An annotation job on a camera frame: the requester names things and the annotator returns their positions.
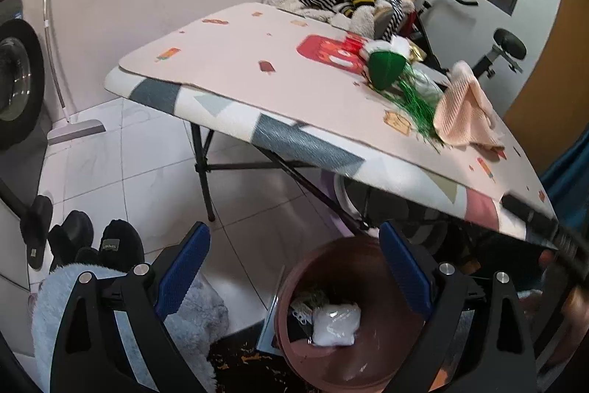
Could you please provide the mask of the pink knit cloth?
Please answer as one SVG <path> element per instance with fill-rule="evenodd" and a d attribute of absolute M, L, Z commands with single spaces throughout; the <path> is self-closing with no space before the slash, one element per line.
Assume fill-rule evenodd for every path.
<path fill-rule="evenodd" d="M 503 150 L 502 135 L 496 131 L 494 108 L 470 66 L 458 61 L 448 77 L 449 86 L 433 118 L 439 138 L 452 147 L 479 145 L 487 150 Z"/>

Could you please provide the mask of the white plastic bag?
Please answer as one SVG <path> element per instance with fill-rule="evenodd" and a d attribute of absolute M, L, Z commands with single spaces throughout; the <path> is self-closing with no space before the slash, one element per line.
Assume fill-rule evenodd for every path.
<path fill-rule="evenodd" d="M 324 305 L 313 312 L 311 342 L 318 347 L 352 346 L 361 310 L 356 304 Z"/>

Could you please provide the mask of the green tinsel strands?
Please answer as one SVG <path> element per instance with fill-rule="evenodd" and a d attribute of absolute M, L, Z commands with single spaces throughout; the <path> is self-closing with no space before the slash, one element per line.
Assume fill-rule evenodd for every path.
<path fill-rule="evenodd" d="M 390 90 L 381 90 L 378 93 L 405 111 L 418 134 L 434 148 L 438 148 L 440 145 L 444 145 L 444 142 L 439 138 L 433 125 L 434 107 L 418 93 L 416 81 L 417 77 L 414 73 L 404 70 L 392 84 L 392 87 L 397 88 L 398 93 L 391 93 Z"/>

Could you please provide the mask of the green knit hat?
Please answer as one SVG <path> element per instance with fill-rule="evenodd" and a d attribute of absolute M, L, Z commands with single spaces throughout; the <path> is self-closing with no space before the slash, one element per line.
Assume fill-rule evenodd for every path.
<path fill-rule="evenodd" d="M 395 52 L 371 53 L 367 61 L 369 83 L 378 91 L 390 88 L 402 74 L 406 64 L 407 59 Z"/>

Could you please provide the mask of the red small carton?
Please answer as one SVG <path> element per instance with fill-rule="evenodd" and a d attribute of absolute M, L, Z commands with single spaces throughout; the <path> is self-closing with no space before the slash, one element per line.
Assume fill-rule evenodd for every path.
<path fill-rule="evenodd" d="M 345 39 L 342 41 L 342 49 L 346 52 L 358 55 L 362 49 L 370 42 L 370 39 L 359 36 L 352 32 L 347 32 Z"/>

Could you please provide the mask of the brown round trash bin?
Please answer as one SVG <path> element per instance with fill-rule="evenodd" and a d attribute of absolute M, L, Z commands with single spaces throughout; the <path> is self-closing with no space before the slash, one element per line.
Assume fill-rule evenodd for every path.
<path fill-rule="evenodd" d="M 322 392 L 382 390 L 432 299 L 413 275 L 433 268 L 425 248 L 398 237 L 344 237 L 315 249 L 279 291 L 275 339 L 286 363 Z"/>

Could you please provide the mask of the teal curtain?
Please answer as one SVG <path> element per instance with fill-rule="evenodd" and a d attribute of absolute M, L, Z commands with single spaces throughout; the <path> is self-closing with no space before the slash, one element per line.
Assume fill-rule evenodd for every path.
<path fill-rule="evenodd" d="M 560 221 L 588 234 L 589 134 L 577 141 L 543 173 L 541 183 Z"/>

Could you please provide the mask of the light blue fluffy rug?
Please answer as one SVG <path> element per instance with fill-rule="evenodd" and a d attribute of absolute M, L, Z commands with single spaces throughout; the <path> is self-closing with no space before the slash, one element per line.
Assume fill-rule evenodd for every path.
<path fill-rule="evenodd" d="M 116 270 L 98 265 L 73 263 L 58 267 L 42 282 L 32 309 L 34 355 L 40 375 L 40 387 L 45 392 L 50 388 L 54 344 L 63 313 L 74 284 L 85 271 L 94 273 L 98 279 L 121 275 Z M 140 354 L 127 314 L 118 312 L 116 321 L 135 379 L 154 389 L 155 382 Z M 208 355 L 211 344 L 222 338 L 229 329 L 229 313 L 223 299 L 199 274 L 192 282 L 179 310 L 169 315 L 164 325 L 206 391 L 214 392 L 216 377 Z"/>

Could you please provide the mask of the black slipper right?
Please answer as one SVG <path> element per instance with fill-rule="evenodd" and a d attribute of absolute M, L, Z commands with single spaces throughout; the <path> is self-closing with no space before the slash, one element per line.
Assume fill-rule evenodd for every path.
<path fill-rule="evenodd" d="M 99 265 L 127 273 L 145 262 L 143 242 L 132 224 L 112 220 L 104 229 L 98 250 Z"/>

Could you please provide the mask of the black slipper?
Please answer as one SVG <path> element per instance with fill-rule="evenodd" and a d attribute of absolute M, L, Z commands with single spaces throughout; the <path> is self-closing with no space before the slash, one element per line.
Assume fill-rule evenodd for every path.
<path fill-rule="evenodd" d="M 145 262 L 143 242 L 132 224 L 112 220 L 104 229 L 98 250 L 99 265 L 127 273 Z"/>
<path fill-rule="evenodd" d="M 48 196 L 36 196 L 20 220 L 20 231 L 27 248 L 27 262 L 40 270 L 53 217 L 53 203 Z"/>
<path fill-rule="evenodd" d="M 72 210 L 61 224 L 54 225 L 48 234 L 53 255 L 50 271 L 73 263 L 82 248 L 90 248 L 94 228 L 90 217 L 80 210 Z"/>

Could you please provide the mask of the black slipper middle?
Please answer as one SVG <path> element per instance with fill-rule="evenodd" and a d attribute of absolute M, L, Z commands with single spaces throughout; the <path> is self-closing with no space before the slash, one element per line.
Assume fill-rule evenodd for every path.
<path fill-rule="evenodd" d="M 94 228 L 90 217 L 80 210 L 72 210 L 61 224 L 54 225 L 48 234 L 53 255 L 50 271 L 73 263 L 82 248 L 90 248 Z"/>

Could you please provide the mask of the black slipper left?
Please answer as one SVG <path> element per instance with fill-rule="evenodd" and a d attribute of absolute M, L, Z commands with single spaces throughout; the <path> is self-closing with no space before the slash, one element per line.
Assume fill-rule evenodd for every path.
<path fill-rule="evenodd" d="M 36 196 L 20 220 L 20 231 L 27 248 L 27 262 L 40 270 L 53 217 L 53 203 L 48 196 Z"/>

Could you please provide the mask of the black exercise bike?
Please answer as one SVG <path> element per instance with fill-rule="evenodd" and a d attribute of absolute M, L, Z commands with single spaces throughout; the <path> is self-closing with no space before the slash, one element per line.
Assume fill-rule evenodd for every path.
<path fill-rule="evenodd" d="M 521 74 L 525 45 L 505 28 L 486 25 L 486 13 L 479 8 L 474 0 L 415 0 L 417 17 L 410 38 L 425 50 L 425 64 L 446 74 L 451 63 L 463 60 L 477 78 L 490 79 L 501 58 L 513 73 Z"/>

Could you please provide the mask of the white floor mop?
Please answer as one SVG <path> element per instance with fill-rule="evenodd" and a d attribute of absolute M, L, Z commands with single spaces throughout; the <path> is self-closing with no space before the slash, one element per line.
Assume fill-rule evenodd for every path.
<path fill-rule="evenodd" d="M 65 84 L 61 81 L 61 58 L 53 28 L 52 0 L 42 0 L 43 37 L 48 60 L 48 69 L 53 81 L 58 103 L 64 115 L 64 124 L 53 128 L 47 135 L 48 145 L 61 145 L 67 141 L 75 141 L 79 138 L 87 138 L 93 135 L 105 133 L 104 124 L 96 119 L 86 121 L 72 121 L 69 108 L 65 99 Z"/>

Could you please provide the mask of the cream fleece clothing pile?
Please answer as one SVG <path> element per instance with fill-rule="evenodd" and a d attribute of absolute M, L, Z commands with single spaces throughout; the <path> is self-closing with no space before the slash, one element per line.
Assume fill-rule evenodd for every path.
<path fill-rule="evenodd" d="M 389 0 L 376 0 L 375 6 L 357 7 L 350 17 L 339 12 L 304 6 L 300 0 L 262 0 L 264 4 L 327 23 L 332 27 L 359 34 L 368 39 L 383 39 L 394 11 Z"/>

